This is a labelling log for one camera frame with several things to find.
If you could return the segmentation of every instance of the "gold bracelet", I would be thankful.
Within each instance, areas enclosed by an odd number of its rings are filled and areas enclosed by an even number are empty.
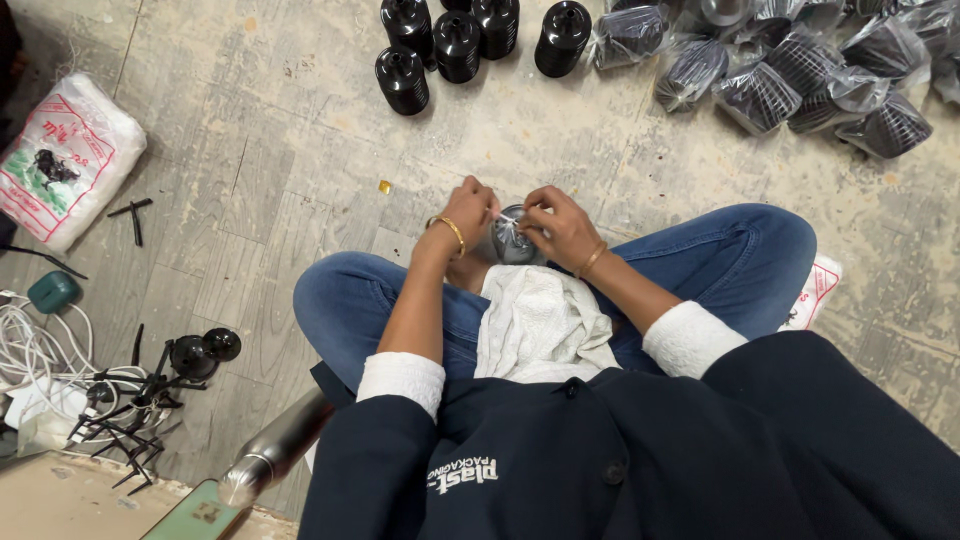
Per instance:
[[[577,271],[573,273],[573,277],[579,280],[582,276],[586,275],[590,268],[593,267],[593,264],[597,261],[597,259],[600,258],[601,255],[603,255],[603,252],[606,250],[607,242],[601,241],[600,245],[597,246],[596,251],[593,252],[593,255],[587,259],[587,262],[585,262],[583,266],[578,268]]]
[[[424,227],[423,229],[425,231],[429,229],[430,226],[433,225],[433,220],[435,219],[439,219],[444,223],[446,223],[447,225],[449,225],[450,229],[453,229],[453,232],[457,235],[457,239],[460,240],[460,255],[458,255],[457,258],[452,258],[451,260],[457,260],[457,259],[463,258],[464,255],[467,254],[467,243],[464,241],[464,236],[460,234],[460,229],[457,229],[457,226],[453,223],[453,221],[450,218],[443,217],[437,214],[431,217],[430,219],[426,220],[426,227]]]

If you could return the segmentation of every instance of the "white embroidered sleeve cuff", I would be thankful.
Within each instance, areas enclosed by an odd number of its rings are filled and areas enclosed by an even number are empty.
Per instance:
[[[696,302],[664,313],[643,336],[643,351],[670,377],[699,379],[720,356],[747,339]]]
[[[437,362],[410,353],[380,353],[367,356],[357,401],[376,396],[403,396],[423,407],[437,423],[437,409],[444,393],[446,372]]]

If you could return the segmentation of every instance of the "jacket sleeve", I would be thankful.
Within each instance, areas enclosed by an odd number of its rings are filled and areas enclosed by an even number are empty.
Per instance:
[[[900,537],[960,530],[960,456],[811,331],[730,351],[702,381],[806,446]]]
[[[436,444],[433,419],[408,398],[377,396],[339,410],[317,447],[298,538],[415,538]]]

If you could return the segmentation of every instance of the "white towel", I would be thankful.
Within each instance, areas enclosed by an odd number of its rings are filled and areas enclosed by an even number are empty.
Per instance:
[[[607,343],[610,317],[580,280],[542,266],[497,265],[480,295],[491,303],[480,321],[475,378],[590,380],[619,367]]]

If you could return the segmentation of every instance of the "blue jeans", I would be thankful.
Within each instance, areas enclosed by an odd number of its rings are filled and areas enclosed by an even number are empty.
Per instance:
[[[773,333],[804,286],[817,240],[799,216],[769,205],[744,204],[631,240],[611,251],[682,300],[694,300],[747,339]],[[303,334],[354,392],[367,356],[376,352],[406,269],[366,253],[343,252],[316,262],[294,291]],[[662,373],[641,349],[642,337],[608,298],[600,309],[622,321],[610,346],[626,369]],[[480,318],[490,305],[444,285],[444,369],[470,379],[476,367]]]

